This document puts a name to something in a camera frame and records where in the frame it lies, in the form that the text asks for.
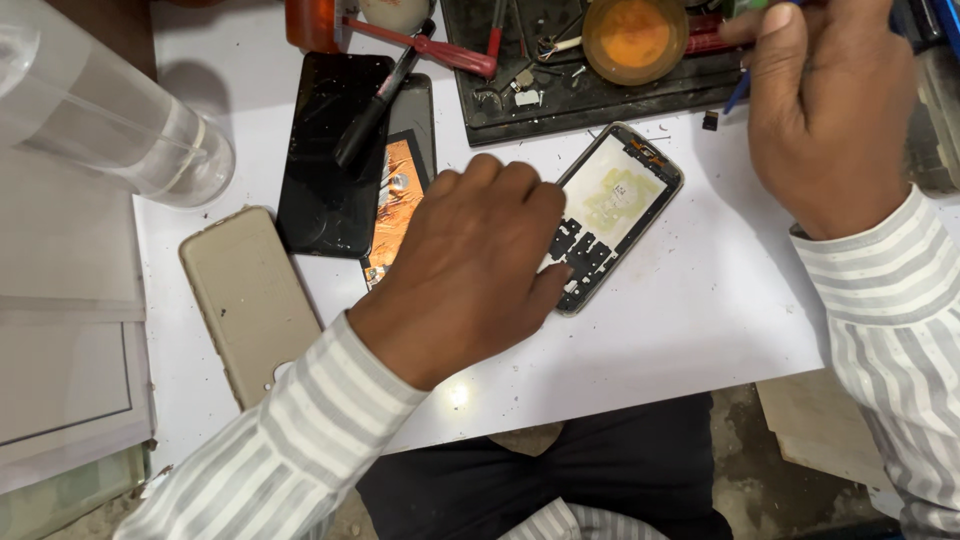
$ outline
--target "fingernail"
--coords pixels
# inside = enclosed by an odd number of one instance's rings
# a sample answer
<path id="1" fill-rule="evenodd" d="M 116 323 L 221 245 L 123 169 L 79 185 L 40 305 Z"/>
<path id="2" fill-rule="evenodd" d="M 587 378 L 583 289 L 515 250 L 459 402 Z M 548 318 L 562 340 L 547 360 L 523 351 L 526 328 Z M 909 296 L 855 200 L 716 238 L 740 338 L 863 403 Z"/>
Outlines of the fingernail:
<path id="1" fill-rule="evenodd" d="M 790 19 L 793 18 L 795 11 L 793 4 L 789 2 L 781 2 L 773 8 L 770 8 L 767 15 L 763 17 L 763 27 L 760 28 L 760 37 L 773 34 L 777 30 L 790 24 Z"/>

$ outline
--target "orange bottle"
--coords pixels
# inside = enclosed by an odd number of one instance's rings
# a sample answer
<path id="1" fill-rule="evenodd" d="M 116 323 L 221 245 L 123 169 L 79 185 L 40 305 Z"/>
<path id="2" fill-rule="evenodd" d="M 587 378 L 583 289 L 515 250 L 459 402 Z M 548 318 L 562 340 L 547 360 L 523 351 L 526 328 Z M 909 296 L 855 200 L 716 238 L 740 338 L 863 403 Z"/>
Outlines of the orange bottle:
<path id="1" fill-rule="evenodd" d="M 343 9 L 338 0 L 286 0 L 287 41 L 318 53 L 339 53 Z"/>

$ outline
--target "white cylinder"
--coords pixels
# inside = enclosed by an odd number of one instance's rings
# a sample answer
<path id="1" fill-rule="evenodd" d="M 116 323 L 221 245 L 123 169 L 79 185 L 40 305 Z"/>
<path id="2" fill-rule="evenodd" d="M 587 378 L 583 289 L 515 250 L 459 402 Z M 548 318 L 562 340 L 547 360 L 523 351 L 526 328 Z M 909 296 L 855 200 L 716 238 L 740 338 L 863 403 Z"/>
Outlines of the white cylinder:
<path id="1" fill-rule="evenodd" d="M 360 0 L 360 10 L 372 25 L 410 36 L 430 14 L 430 0 Z"/>
<path id="2" fill-rule="evenodd" d="M 41 0 L 0 1 L 0 146 L 43 152 L 190 208 L 233 175 L 223 133 Z"/>

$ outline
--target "white work surface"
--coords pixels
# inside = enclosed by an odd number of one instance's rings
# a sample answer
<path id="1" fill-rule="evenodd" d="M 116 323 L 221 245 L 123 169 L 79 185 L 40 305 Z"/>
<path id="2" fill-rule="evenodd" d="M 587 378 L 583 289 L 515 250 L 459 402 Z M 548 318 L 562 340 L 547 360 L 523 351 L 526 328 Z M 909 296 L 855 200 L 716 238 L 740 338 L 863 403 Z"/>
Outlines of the white work surface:
<path id="1" fill-rule="evenodd" d="M 238 409 L 196 308 L 177 249 L 239 210 L 276 215 L 302 53 L 286 42 L 283 5 L 235 0 L 186 10 L 152 5 L 160 83 L 212 112 L 236 145 L 227 192 L 193 210 L 137 199 L 157 470 L 182 461 Z M 446 40 L 442 16 L 436 40 Z M 400 47 L 353 34 L 351 53 Z M 470 149 L 453 74 L 428 60 L 439 168 L 476 153 L 524 160 L 555 181 L 587 148 L 587 129 Z M 825 315 L 787 236 L 792 224 L 759 185 L 747 148 L 747 107 L 701 129 L 703 112 L 630 122 L 685 172 L 686 185 L 582 313 L 551 314 L 507 353 L 454 376 L 389 445 L 401 451 L 530 427 L 823 367 Z M 603 126 L 592 127 L 597 134 Z M 957 212 L 950 211 L 948 223 Z M 356 260 L 294 257 L 324 326 L 365 292 Z M 433 329 L 423 329 L 424 337 Z"/>

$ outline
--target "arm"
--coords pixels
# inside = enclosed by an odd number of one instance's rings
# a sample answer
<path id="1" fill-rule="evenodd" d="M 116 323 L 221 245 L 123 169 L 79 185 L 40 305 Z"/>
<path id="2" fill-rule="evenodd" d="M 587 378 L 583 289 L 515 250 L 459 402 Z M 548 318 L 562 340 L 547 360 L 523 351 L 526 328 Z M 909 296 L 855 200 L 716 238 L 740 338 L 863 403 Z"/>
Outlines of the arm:
<path id="1" fill-rule="evenodd" d="M 862 405 L 913 539 L 960 537 L 960 260 L 900 176 L 916 100 L 892 0 L 777 4 L 727 25 L 756 40 L 750 150 L 797 219 L 833 367 Z"/>
<path id="2" fill-rule="evenodd" d="M 187 457 L 120 540 L 299 538 L 324 523 L 450 375 L 532 335 L 571 269 L 545 268 L 564 193 L 529 165 L 444 171 L 390 273 L 258 406 Z"/>
<path id="3" fill-rule="evenodd" d="M 960 251 L 919 189 L 841 240 L 794 237 L 827 306 L 832 367 L 906 503 L 908 538 L 960 533 Z"/>
<path id="4" fill-rule="evenodd" d="M 115 538 L 303 536 L 332 516 L 425 397 L 377 361 L 341 315 L 260 405 L 177 467 Z"/>

